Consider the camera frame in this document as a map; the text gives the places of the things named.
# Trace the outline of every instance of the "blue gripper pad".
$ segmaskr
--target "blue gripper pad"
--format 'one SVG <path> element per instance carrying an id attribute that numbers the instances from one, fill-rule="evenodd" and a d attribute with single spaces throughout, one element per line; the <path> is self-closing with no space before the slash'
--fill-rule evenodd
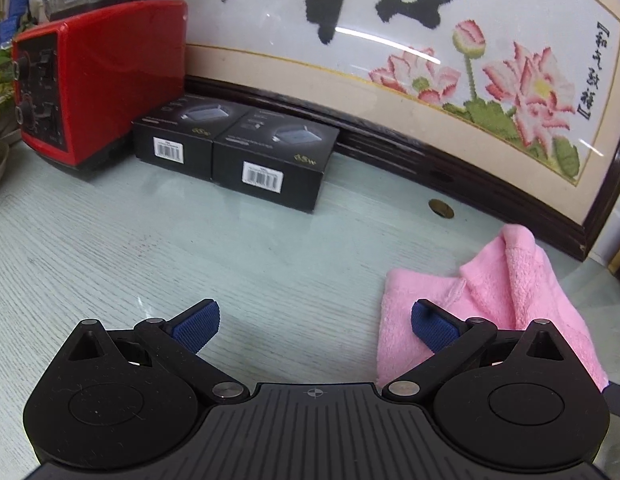
<path id="1" fill-rule="evenodd" d="M 431 308 L 419 303 L 412 305 L 412 332 L 434 353 L 458 339 L 459 330 Z"/>
<path id="2" fill-rule="evenodd" d="M 172 338 L 196 354 L 219 330 L 219 305 L 212 301 L 172 327 Z"/>

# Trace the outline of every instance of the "beige picture mat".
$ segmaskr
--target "beige picture mat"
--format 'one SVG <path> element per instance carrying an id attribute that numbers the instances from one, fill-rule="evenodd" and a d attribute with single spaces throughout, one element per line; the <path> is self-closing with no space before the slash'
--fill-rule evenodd
<path id="1" fill-rule="evenodd" d="M 620 0 L 598 1 L 620 19 Z M 186 72 L 288 95 L 380 124 L 488 171 L 578 224 L 585 221 L 620 138 L 620 54 L 594 142 L 602 155 L 590 154 L 577 186 L 439 108 L 361 78 L 290 59 L 192 44 L 186 50 Z"/>

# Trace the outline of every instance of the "black control knob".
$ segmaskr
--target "black control knob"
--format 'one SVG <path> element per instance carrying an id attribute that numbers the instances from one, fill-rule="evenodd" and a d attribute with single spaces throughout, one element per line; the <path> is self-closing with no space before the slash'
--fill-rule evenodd
<path id="1" fill-rule="evenodd" d="M 26 56 L 21 56 L 12 62 L 12 75 L 15 81 L 27 79 L 29 73 L 30 60 Z"/>
<path id="2" fill-rule="evenodd" d="M 29 100 L 24 99 L 16 105 L 14 115 L 19 126 L 32 127 L 34 124 L 34 111 L 32 109 L 32 103 Z"/>

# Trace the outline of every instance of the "ribbed black surface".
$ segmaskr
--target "ribbed black surface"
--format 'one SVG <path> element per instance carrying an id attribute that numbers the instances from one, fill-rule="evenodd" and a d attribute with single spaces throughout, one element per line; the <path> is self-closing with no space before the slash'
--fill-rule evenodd
<path id="1" fill-rule="evenodd" d="M 44 466 L 31 480 L 90 476 Z M 247 402 L 213 408 L 196 436 L 168 458 L 135 471 L 100 474 L 103 480 L 529 478 L 459 455 L 435 433 L 420 408 L 386 402 L 371 384 L 263 384 Z M 580 465 L 535 478 L 604 477 Z"/>

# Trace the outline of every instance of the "pink towel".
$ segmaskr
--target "pink towel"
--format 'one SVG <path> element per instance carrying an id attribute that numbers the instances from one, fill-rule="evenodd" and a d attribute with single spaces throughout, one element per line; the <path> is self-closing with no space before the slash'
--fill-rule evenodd
<path id="1" fill-rule="evenodd" d="M 381 303 L 378 384 L 384 386 L 428 359 L 432 352 L 414 335 L 413 303 L 424 298 L 459 319 L 484 317 L 506 330 L 525 330 L 536 318 L 550 319 L 587 368 L 600 390 L 608 384 L 583 318 L 560 288 L 545 251 L 520 225 L 506 225 L 468 264 L 460 278 L 440 278 L 392 269 Z"/>

